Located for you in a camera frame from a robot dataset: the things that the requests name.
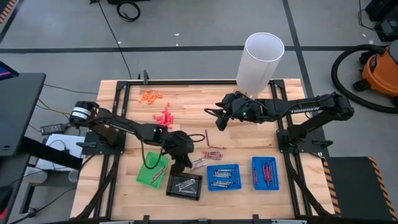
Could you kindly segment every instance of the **yellow cable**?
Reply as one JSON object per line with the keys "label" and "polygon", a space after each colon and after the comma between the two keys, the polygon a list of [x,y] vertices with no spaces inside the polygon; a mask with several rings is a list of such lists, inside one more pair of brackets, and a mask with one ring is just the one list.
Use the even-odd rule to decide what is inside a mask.
{"label": "yellow cable", "polygon": [[50,108],[49,106],[47,106],[41,99],[39,99],[39,101],[40,101],[47,109],[49,109],[50,111],[54,111],[54,112],[57,112],[57,113],[70,115],[70,113],[67,113],[67,112],[65,112],[65,111],[59,111],[59,110],[51,109],[51,108]]}

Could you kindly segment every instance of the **black desk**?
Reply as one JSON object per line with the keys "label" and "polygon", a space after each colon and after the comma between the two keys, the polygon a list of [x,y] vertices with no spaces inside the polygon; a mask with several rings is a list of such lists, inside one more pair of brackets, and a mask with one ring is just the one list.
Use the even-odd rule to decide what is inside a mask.
{"label": "black desk", "polygon": [[79,169],[82,159],[25,137],[45,80],[44,73],[22,73],[0,81],[0,186],[13,183],[11,199],[0,223],[7,223],[30,156]]}

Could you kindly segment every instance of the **black tray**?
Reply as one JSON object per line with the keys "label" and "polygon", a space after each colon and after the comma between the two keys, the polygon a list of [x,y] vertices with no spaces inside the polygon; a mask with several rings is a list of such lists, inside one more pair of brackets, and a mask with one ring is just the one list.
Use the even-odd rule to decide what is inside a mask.
{"label": "black tray", "polygon": [[[179,192],[178,187],[175,186],[176,184],[184,182],[189,179],[195,179],[196,182],[195,184],[187,187],[187,190],[196,190],[197,193],[196,195]],[[170,174],[169,182],[167,183],[166,195],[171,197],[190,199],[190,200],[199,200],[200,191],[201,191],[201,180],[202,176],[200,175],[186,174],[186,173]]]}

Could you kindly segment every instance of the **green tray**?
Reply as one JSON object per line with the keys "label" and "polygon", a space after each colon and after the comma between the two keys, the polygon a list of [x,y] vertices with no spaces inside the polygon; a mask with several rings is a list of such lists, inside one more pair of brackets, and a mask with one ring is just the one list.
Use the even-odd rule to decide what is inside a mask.
{"label": "green tray", "polygon": [[[158,153],[154,153],[154,152],[150,152],[149,151],[147,156],[146,156],[146,158],[145,158],[146,164],[149,167],[152,167],[152,166],[154,166],[156,164],[158,158],[159,158],[159,154]],[[159,186],[160,186],[160,183],[162,182],[163,176],[166,173],[167,164],[169,164],[169,160],[165,156],[162,156],[160,158],[159,164],[153,169],[147,169],[145,167],[145,165],[143,164],[141,166],[141,169],[139,170],[139,173],[138,173],[136,181],[138,183],[142,183],[142,184],[148,185],[149,187],[153,187],[155,189],[158,189]],[[160,171],[161,168],[163,168],[163,166],[166,166],[166,169],[163,171],[163,173],[160,175],[160,177],[158,177],[155,180],[155,182],[151,183],[153,176],[155,176],[155,174],[158,173],[158,171]]]}

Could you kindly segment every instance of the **black robotic arm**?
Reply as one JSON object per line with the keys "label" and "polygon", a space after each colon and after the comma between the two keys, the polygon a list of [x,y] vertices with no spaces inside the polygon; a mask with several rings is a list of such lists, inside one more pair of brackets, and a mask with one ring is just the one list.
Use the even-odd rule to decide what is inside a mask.
{"label": "black robotic arm", "polygon": [[90,101],[76,103],[70,116],[70,124],[77,128],[89,128],[100,136],[103,143],[111,147],[117,147],[120,143],[118,137],[121,131],[135,135],[141,143],[160,146],[162,155],[170,154],[175,160],[170,170],[172,173],[180,173],[185,167],[192,167],[188,153],[193,152],[193,143],[196,141],[183,131],[168,132],[167,127],[162,125],[139,124],[112,114],[109,110],[100,108],[98,104]]}

